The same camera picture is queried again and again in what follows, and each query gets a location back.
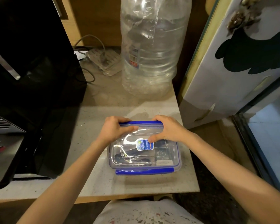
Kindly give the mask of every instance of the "floor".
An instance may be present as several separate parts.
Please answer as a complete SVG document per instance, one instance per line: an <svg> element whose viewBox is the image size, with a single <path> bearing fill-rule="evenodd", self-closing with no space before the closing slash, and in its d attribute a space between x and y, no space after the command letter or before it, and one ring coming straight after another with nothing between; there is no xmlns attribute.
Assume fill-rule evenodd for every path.
<svg viewBox="0 0 280 224"><path fill-rule="evenodd" d="M230 119L205 124L191 131L228 157L255 172ZM253 224L246 212L194 154L192 158L201 192L174 194L177 203L205 224ZM65 223L93 223L107 203L108 201L76 204ZM0 224L16 223L30 204L31 202L17 207L0 206Z"/></svg>
<svg viewBox="0 0 280 224"><path fill-rule="evenodd" d="M280 182L280 98L257 112L248 125Z"/></svg>

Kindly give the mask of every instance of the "blue label sticker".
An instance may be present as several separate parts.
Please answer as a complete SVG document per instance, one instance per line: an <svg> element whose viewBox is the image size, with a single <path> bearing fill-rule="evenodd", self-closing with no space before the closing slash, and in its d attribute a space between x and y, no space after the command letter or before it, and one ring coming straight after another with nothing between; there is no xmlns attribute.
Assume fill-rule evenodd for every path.
<svg viewBox="0 0 280 224"><path fill-rule="evenodd" d="M136 148L138 151L142 151L142 150L153 150L153 148L155 147L154 143L149 143L148 140L144 140L144 139L138 139L136 141Z"/></svg>

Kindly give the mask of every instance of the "plastic container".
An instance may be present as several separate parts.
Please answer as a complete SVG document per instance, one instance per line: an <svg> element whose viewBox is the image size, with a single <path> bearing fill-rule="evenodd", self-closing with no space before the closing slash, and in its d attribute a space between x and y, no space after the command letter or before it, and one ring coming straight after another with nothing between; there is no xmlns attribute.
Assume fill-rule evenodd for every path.
<svg viewBox="0 0 280 224"><path fill-rule="evenodd" d="M108 147L108 160L116 175L150 175L178 171L182 166L178 145L170 140L149 143L151 135L163 131L160 121L132 121L122 127L137 125L139 129L125 134Z"/></svg>
<svg viewBox="0 0 280 224"><path fill-rule="evenodd" d="M192 0L121 0L122 84L140 98L171 88Z"/></svg>

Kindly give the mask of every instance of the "person's left hand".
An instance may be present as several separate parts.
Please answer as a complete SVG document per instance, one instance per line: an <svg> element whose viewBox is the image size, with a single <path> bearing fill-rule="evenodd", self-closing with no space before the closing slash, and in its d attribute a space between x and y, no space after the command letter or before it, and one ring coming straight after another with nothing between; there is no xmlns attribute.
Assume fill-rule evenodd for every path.
<svg viewBox="0 0 280 224"><path fill-rule="evenodd" d="M120 122L128 122L130 119L118 116L111 116L105 119L105 123L102 127L102 130L98 136L99 140L102 140L105 143L112 143L116 139L118 139L121 135L125 133L130 133L138 130L138 126L128 126L121 127L119 125Z"/></svg>

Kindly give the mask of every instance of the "white tabletop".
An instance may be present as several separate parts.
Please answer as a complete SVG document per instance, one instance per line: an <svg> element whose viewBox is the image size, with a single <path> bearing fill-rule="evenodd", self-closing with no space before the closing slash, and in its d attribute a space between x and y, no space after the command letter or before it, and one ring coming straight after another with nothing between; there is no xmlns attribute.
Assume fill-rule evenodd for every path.
<svg viewBox="0 0 280 224"><path fill-rule="evenodd" d="M67 169L98 136L107 116L123 116L133 121L151 120L162 114L182 123L173 87L157 101L140 100L126 92L121 74L108 77L91 64L96 81L88 84L74 129L65 169ZM86 79L92 77L86 71ZM166 194L198 192L199 186L189 149L179 144L182 167L178 172L160 175L117 176L107 161L107 150L101 154L79 196L114 196L124 194ZM14 181L0 190L0 200L37 198L54 180Z"/></svg>

